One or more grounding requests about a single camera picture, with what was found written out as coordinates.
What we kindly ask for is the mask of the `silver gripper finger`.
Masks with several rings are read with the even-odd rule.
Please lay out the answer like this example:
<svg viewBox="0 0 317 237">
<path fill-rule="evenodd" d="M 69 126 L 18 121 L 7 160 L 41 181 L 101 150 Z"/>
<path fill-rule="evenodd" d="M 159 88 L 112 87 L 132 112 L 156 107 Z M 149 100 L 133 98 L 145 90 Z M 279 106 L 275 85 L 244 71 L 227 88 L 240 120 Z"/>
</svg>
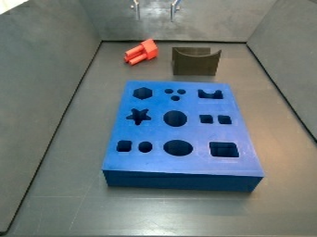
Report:
<svg viewBox="0 0 317 237">
<path fill-rule="evenodd" d="M 179 9 L 179 3 L 180 3 L 180 0 L 173 0 L 173 2 L 171 3 L 171 22 L 173 21 L 173 18 L 175 18 L 175 12 L 176 10 Z"/>
<path fill-rule="evenodd" d="M 132 0 L 130 9 L 134 11 L 134 18 L 140 20 L 140 1 Z"/>
</svg>

